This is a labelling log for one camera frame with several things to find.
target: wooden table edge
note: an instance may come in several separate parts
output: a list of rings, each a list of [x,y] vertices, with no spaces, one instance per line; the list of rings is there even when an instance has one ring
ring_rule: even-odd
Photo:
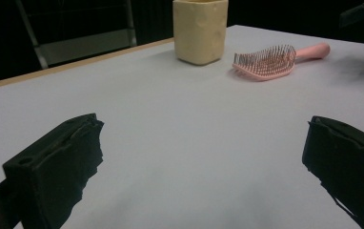
[[[151,48],[151,47],[171,43],[172,41],[173,41],[173,38],[168,38],[168,39],[165,39],[165,40],[152,42],[152,43],[142,45],[142,46],[132,47],[132,48],[129,48],[129,49],[126,49],[126,50],[118,51],[118,52],[111,52],[111,53],[107,53],[107,54],[103,54],[103,55],[98,55],[98,56],[95,56],[95,57],[92,57],[92,58],[72,62],[70,64],[61,65],[61,66],[57,66],[57,67],[50,68],[50,69],[41,70],[41,71],[34,72],[34,73],[27,73],[27,74],[22,74],[22,75],[14,76],[14,77],[11,77],[11,78],[7,78],[7,79],[2,79],[2,80],[0,80],[0,87],[5,86],[5,85],[9,85],[9,84],[13,84],[13,83],[22,82],[22,81],[25,81],[25,80],[28,80],[28,79],[33,79],[33,78],[43,76],[43,75],[46,75],[46,74],[59,73],[59,72],[62,72],[62,71],[68,70],[68,69],[72,69],[72,68],[76,68],[76,67],[79,67],[79,66],[87,65],[87,64],[90,64],[90,63],[95,63],[95,62],[105,60],[105,59],[109,59],[109,58],[113,58],[113,57],[116,57],[116,56],[119,56],[119,55],[123,55],[123,54],[131,53],[131,52],[136,52],[136,51],[144,50],[144,49],[147,49],[147,48]]]

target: hairbrush bristle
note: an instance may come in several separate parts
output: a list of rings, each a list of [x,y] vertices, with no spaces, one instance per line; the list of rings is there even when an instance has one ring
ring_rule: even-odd
[[[254,53],[236,53],[234,65],[258,76],[275,76],[289,72],[294,65],[295,49],[291,45],[273,46]]]

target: hairbrush handle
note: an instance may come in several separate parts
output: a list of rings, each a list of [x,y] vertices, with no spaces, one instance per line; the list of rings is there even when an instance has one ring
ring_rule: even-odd
[[[330,51],[331,51],[330,45],[328,45],[327,43],[319,43],[319,44],[295,51],[295,57],[322,59],[325,56],[327,56],[330,53]]]

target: hairbrush head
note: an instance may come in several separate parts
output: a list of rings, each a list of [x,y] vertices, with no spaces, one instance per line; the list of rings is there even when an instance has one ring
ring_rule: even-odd
[[[326,43],[319,43],[299,51],[291,45],[278,45],[259,52],[236,53],[233,67],[250,78],[264,81],[291,73],[297,57],[324,58],[329,52],[330,46]]]

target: tabletop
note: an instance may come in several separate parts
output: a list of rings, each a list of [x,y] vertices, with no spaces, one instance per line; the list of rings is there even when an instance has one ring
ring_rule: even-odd
[[[330,55],[275,80],[232,70],[235,52],[319,42]],[[5,161],[96,113],[104,162],[63,228],[359,228],[301,157],[313,115],[364,132],[364,44],[233,26],[225,45],[202,67],[168,42],[1,86],[0,182]]]

